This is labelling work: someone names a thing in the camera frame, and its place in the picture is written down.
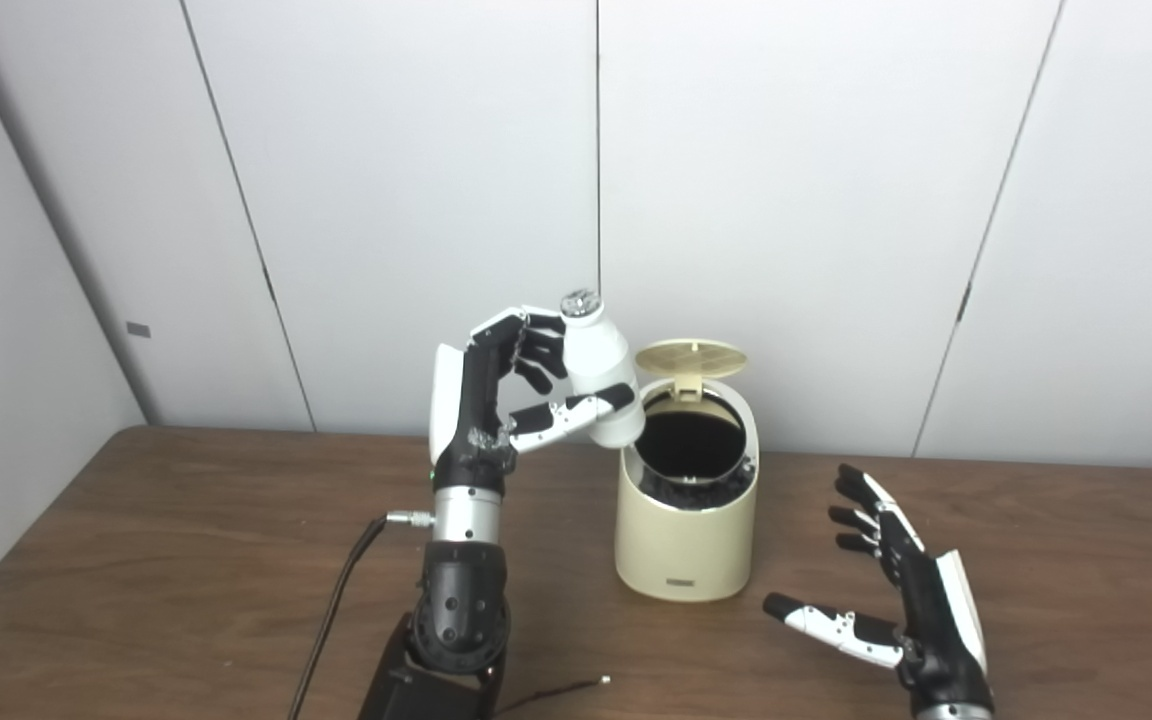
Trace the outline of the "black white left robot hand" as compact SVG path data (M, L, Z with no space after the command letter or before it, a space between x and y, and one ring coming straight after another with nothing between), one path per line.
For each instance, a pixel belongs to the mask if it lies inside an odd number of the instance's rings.
M556 310L507 306L465 346L435 348L435 488L500 492L522 454L582 433L620 450L645 424L628 342L599 293L568 293Z

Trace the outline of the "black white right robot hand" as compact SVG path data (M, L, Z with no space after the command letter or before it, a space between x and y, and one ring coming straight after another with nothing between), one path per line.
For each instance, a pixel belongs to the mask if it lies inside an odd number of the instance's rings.
M778 592L765 596L761 609L844 655L893 670L914 719L995 717L986 638L958 551L929 552L896 498L867 471L842 462L833 486L850 501L828 509L829 520L846 526L838 547L878 562L900 593L904 620L893 623Z

